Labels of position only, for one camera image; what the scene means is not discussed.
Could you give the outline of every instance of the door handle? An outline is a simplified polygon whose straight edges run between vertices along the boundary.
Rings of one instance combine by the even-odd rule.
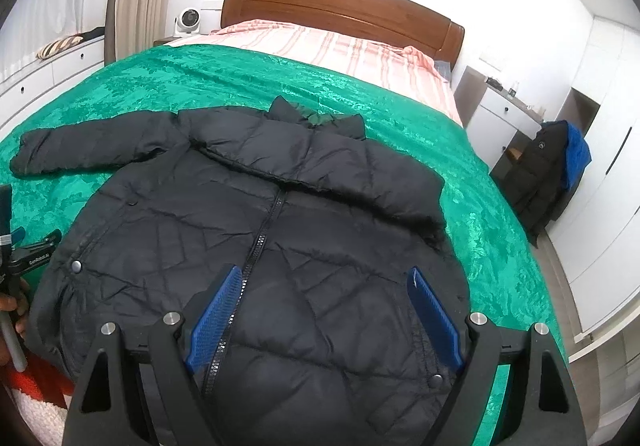
[[[629,127],[629,130],[626,131],[626,136],[625,139],[622,141],[622,145],[620,145],[620,148],[618,149],[618,153],[616,154],[616,156],[613,158],[613,161],[611,162],[611,164],[609,165],[609,168],[607,168],[607,171],[604,173],[604,175],[607,175],[610,171],[611,168],[613,168],[613,165],[616,164],[616,159],[618,158],[618,156],[620,155],[620,152],[622,152],[622,149],[625,146],[626,141],[629,139],[629,134],[631,134],[631,129],[633,127]]]

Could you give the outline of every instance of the white cabinet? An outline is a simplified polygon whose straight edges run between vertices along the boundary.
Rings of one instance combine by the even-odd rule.
[[[0,96],[0,127],[25,105],[53,87],[51,65],[43,65]]]
[[[587,46],[572,87],[602,103],[616,70],[618,58],[604,49]]]
[[[594,21],[573,87],[601,103],[585,137],[592,162],[549,237],[582,333],[640,293],[640,33]]]
[[[640,95],[636,86],[638,65],[640,61],[618,62],[604,102],[585,137],[591,151],[591,163],[585,169],[571,202],[558,222],[549,229],[549,238],[561,260],[564,249],[560,238],[566,231],[572,231],[570,228],[573,228],[576,217],[604,181],[605,173],[620,150],[629,128],[640,115]]]
[[[92,41],[89,44],[81,44],[69,52],[65,52],[52,63],[53,80],[56,84],[65,81],[77,72],[104,60],[104,39]]]
[[[640,123],[636,123],[609,173],[571,227],[554,240],[571,284],[620,235],[640,207]]]
[[[515,134],[514,127],[482,105],[478,106],[466,128],[466,137],[469,138],[474,152],[489,169],[494,168]]]
[[[0,96],[0,140],[40,107],[103,67],[104,37],[63,52]]]
[[[478,157],[491,169],[517,131],[533,139],[539,130],[540,125],[529,115],[488,88],[466,127],[466,137]]]
[[[53,89],[50,89],[43,95],[39,96],[38,98],[30,102],[28,105],[22,108],[18,113],[15,114],[15,116],[13,116],[4,124],[0,123],[0,141],[5,139],[5,137],[7,137],[12,130],[14,130],[18,125],[20,125],[20,123],[25,121],[29,116],[39,111],[48,103],[52,102],[54,99],[60,96],[63,92],[66,92],[72,87],[75,87],[76,85],[78,85],[82,80],[92,75],[94,72],[96,72],[98,69],[101,69],[102,67],[104,67],[104,64],[100,62],[100,64],[96,64],[93,67],[90,67],[89,69],[80,71],[78,74],[73,75],[68,80],[65,80],[59,85],[56,85],[55,87],[53,87]]]
[[[571,284],[584,333],[599,327],[640,292],[640,212]]]

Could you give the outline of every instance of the wooden headboard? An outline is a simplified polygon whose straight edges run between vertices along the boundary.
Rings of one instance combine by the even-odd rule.
[[[414,46],[454,66],[465,29],[410,0],[225,0],[221,26],[245,20],[293,22],[343,35]]]

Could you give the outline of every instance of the snap button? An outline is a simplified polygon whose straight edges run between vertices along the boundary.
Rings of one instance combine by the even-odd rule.
[[[439,374],[431,376],[429,381],[427,381],[427,384],[429,385],[429,388],[440,388],[442,385],[442,376]]]

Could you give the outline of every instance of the small object on shelf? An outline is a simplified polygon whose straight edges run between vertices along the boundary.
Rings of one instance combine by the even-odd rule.
[[[513,84],[511,84],[511,87],[509,89],[509,96],[511,97],[515,97],[516,93],[518,92],[518,87],[520,86],[520,82],[519,81],[514,81]]]
[[[501,91],[503,89],[502,84],[499,81],[497,81],[495,78],[488,77],[486,79],[486,83],[487,85],[490,85],[491,87],[493,87],[498,91]]]

